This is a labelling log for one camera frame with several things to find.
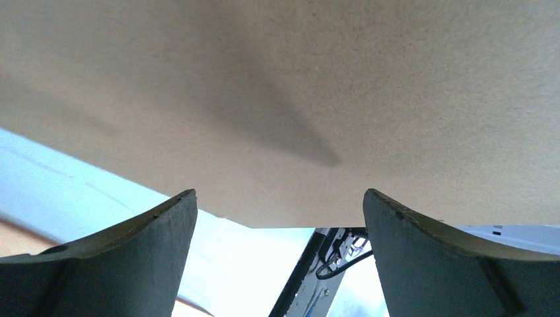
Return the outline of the brown backing board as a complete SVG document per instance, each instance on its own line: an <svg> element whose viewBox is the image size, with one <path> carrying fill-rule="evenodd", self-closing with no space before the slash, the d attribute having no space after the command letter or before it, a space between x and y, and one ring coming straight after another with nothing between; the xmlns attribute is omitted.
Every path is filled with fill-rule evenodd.
<svg viewBox="0 0 560 317"><path fill-rule="evenodd" d="M254 228L559 222L558 1L2 1L1 127Z"/></svg>

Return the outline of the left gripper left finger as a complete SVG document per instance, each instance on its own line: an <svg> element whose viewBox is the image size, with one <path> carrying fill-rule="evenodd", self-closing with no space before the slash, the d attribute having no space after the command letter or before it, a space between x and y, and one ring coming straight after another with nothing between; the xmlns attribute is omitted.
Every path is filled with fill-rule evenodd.
<svg viewBox="0 0 560 317"><path fill-rule="evenodd" d="M170 316L197 221L186 190L39 254L1 258L2 316Z"/></svg>

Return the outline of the wooden picture frame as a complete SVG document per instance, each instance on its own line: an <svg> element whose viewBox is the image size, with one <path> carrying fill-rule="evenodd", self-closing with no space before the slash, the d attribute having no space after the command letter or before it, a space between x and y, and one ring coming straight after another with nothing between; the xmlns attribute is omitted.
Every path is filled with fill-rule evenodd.
<svg viewBox="0 0 560 317"><path fill-rule="evenodd" d="M16 254L38 254L56 245L57 242L1 219L1 257ZM172 316L207 317L211 315L195 304L183 299L176 299Z"/></svg>

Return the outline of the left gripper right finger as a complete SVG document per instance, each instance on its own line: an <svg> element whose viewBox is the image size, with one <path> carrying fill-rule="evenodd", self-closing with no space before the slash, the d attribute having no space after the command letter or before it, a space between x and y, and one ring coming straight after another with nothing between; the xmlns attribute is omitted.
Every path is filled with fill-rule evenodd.
<svg viewBox="0 0 560 317"><path fill-rule="evenodd" d="M391 316L559 315L559 256L466 233L376 189L363 215Z"/></svg>

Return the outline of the sunset photo print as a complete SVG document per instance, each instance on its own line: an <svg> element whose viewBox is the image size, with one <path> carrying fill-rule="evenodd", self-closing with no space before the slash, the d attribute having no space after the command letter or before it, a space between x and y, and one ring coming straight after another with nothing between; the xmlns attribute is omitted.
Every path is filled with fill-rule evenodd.
<svg viewBox="0 0 560 317"><path fill-rule="evenodd" d="M1 131L1 219L58 244L143 213L166 196ZM214 316L267 316L311 229L250 229L199 211L180 296Z"/></svg>

